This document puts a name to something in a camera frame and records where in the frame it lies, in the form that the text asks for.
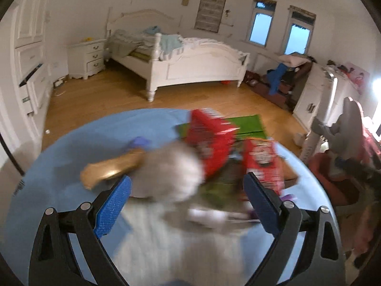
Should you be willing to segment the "right window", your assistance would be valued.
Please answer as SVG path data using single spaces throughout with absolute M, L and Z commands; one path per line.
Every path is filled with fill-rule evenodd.
M 296 6 L 289 7 L 289 18 L 284 40 L 281 46 L 282 53 L 306 54 L 309 50 L 316 14 Z

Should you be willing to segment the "red milk carton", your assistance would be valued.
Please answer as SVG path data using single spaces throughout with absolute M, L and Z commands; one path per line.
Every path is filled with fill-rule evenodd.
M 185 141 L 198 151 L 205 179 L 225 165 L 239 129 L 214 110 L 200 108 L 191 112 Z
M 246 138 L 243 141 L 243 169 L 252 172 L 259 182 L 278 195 L 284 189 L 284 173 L 273 140 Z

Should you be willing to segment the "wall poster chart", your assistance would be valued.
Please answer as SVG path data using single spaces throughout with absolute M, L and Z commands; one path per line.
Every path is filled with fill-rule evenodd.
M 200 0 L 194 28 L 218 33 L 226 0 Z

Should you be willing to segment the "green wrapper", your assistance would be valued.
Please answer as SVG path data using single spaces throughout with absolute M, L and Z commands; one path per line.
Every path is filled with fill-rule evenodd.
M 239 127 L 239 130 L 236 134 L 238 139 L 267 139 L 266 130 L 258 114 L 252 116 L 230 117 L 227 119 L 227 121 Z

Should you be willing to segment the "white wooden bed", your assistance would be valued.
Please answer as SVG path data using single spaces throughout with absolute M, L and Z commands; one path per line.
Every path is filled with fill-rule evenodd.
M 109 57 L 146 79 L 152 102 L 160 87 L 211 81 L 241 84 L 250 55 L 231 46 L 183 37 L 174 18 L 154 9 L 122 13 L 106 26 Z

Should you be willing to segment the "gold foil wrapper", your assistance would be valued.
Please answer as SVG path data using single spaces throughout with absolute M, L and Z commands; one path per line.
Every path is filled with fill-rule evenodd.
M 84 188 L 91 190 L 101 181 L 113 179 L 138 168 L 146 152 L 142 148 L 134 148 L 119 157 L 89 163 L 80 173 L 80 180 Z

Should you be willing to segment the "window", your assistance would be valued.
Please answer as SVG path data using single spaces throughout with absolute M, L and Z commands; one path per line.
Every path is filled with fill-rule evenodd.
M 309 50 L 316 14 L 296 6 L 289 7 L 289 18 L 284 40 L 281 46 L 282 53 L 306 54 Z
M 273 0 L 253 0 L 248 42 L 266 47 L 275 10 L 276 2 Z

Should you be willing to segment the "white nightstand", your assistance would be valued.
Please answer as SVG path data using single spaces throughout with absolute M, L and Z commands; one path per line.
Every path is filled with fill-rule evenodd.
M 67 46 L 69 78 L 88 79 L 105 70 L 105 42 L 96 39 Z

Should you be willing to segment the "white desk cabinet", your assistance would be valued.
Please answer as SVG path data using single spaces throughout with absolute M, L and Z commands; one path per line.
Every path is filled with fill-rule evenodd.
M 315 117 L 318 112 L 325 80 L 327 79 L 326 74 L 324 73 L 324 69 L 326 68 L 326 66 L 313 63 L 304 90 L 302 91 L 293 112 L 293 116 L 307 132 L 310 131 L 313 117 Z M 333 106 L 327 120 L 327 124 L 331 126 L 342 113 L 344 98 L 351 97 L 358 101 L 360 95 L 348 77 L 339 75 L 331 68 L 328 68 L 328 70 L 338 79 Z

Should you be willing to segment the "white plastic bag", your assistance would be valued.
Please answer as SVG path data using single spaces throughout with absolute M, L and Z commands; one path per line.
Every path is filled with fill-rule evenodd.
M 133 198 L 174 203 L 194 196 L 205 174 L 196 149 L 176 140 L 147 152 L 130 178 Z

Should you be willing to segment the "pink grey desk chair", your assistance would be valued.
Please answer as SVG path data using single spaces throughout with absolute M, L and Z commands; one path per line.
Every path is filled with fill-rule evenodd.
M 364 126 L 360 103 L 345 97 L 332 125 L 315 117 L 300 157 L 330 199 L 344 251 L 362 270 L 380 247 L 380 144 Z

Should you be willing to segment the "brown clothes pile shelf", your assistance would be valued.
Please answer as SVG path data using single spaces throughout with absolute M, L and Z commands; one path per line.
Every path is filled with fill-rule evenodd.
M 316 59 L 293 52 L 288 55 L 257 54 L 243 82 L 253 92 L 292 112 Z

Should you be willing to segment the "left window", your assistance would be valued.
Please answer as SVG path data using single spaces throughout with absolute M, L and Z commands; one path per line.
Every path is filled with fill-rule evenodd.
M 266 47 L 275 10 L 276 2 L 273 0 L 253 0 L 248 42 Z

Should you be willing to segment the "white wardrobe with drawers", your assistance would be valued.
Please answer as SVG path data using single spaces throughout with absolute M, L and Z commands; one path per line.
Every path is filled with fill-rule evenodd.
M 1 19 L 1 134 L 20 163 L 32 163 L 41 152 L 52 90 L 48 1 L 14 0 Z

